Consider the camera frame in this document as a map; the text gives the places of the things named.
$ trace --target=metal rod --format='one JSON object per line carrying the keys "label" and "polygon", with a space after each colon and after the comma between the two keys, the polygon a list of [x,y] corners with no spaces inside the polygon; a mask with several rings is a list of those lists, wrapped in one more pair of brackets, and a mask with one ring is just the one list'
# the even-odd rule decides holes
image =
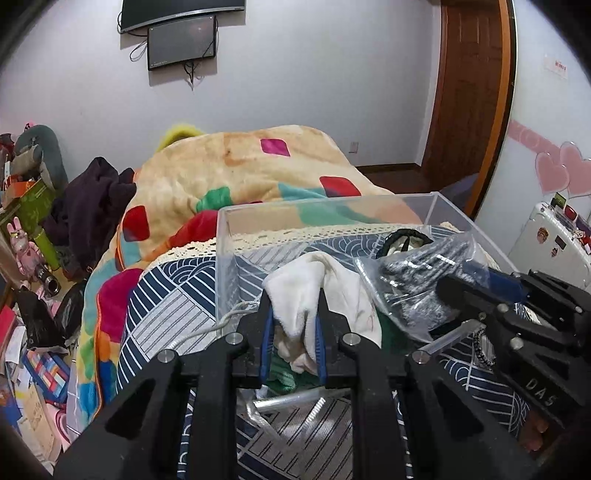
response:
{"label": "metal rod", "polygon": [[445,349],[450,348],[456,343],[461,342],[468,335],[477,332],[483,327],[484,325],[481,324],[478,320],[466,320],[465,322],[462,322],[462,324],[455,330],[446,333],[434,342],[422,346],[419,350],[427,352],[431,356],[438,355]]}
{"label": "metal rod", "polygon": [[302,392],[290,393],[280,397],[265,398],[264,400],[255,400],[256,409],[261,412],[277,411],[283,408],[299,407],[318,401],[321,398],[343,397],[350,392],[348,388],[339,388],[327,390],[324,387],[312,388]]}

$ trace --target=pink wall sticker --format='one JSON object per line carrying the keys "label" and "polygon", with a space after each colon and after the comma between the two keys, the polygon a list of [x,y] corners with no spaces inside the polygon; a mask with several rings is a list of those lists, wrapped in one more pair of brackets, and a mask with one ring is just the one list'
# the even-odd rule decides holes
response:
{"label": "pink wall sticker", "polygon": [[557,147],[547,138],[533,130],[510,120],[507,137],[537,153],[535,172],[542,188],[542,194],[567,189],[569,198],[591,194],[591,160],[585,160],[572,142]]}

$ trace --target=pink heart sticker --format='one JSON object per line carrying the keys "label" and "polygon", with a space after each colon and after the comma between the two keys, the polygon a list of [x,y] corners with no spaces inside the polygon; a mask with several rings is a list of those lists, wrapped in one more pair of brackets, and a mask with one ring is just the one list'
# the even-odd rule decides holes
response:
{"label": "pink heart sticker", "polygon": [[560,192],[569,185],[569,171],[564,165],[556,165],[549,153],[538,153],[535,172],[542,187],[542,194]]}
{"label": "pink heart sticker", "polygon": [[569,171],[569,198],[591,194],[591,161],[583,159],[580,150],[574,143],[562,144],[560,163]]}

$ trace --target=white towel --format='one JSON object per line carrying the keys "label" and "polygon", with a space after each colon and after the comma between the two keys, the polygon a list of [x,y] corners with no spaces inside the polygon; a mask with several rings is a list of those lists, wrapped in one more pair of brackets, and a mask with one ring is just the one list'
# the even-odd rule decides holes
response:
{"label": "white towel", "polygon": [[382,345],[382,329],[359,274],[329,254],[304,254],[269,274],[263,287],[281,325],[275,328],[275,347],[294,372],[317,371],[314,339],[321,288],[329,310],[347,317],[352,332]]}

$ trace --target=black cable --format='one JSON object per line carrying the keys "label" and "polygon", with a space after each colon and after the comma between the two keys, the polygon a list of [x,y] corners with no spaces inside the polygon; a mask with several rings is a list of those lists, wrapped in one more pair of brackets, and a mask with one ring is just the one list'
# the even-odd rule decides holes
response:
{"label": "black cable", "polygon": [[[121,15],[123,14],[123,10],[121,12],[119,12],[119,15],[117,16],[117,33],[119,33],[119,35],[122,35],[121,32]],[[131,32],[125,32],[128,35],[131,35],[132,37],[140,37],[140,38],[146,38],[147,35],[141,35],[138,33],[131,33]]]}
{"label": "black cable", "polygon": [[191,83],[191,89],[194,88],[195,70],[199,67],[199,64],[205,58],[205,55],[207,54],[209,49],[212,47],[214,42],[216,43],[216,51],[217,51],[217,48],[219,47],[219,35],[217,33],[217,28],[218,28],[217,17],[214,17],[214,18],[215,18],[216,31],[213,34],[213,40],[209,43],[209,45],[207,46],[207,48],[205,49],[205,51],[203,52],[203,55],[201,55],[201,57],[199,57],[198,59],[195,59],[195,60],[186,61],[183,65],[185,73],[189,76],[189,82]]}
{"label": "black cable", "polygon": [[[136,55],[134,57],[134,52],[138,51],[141,47],[143,47],[144,49],[139,53],[139,55]],[[139,45],[136,45],[135,48],[129,53],[129,59],[131,61],[138,61],[141,59],[141,57],[144,56],[144,53],[146,52],[146,50],[148,49],[148,39],[144,40],[142,43],[140,43]]]}

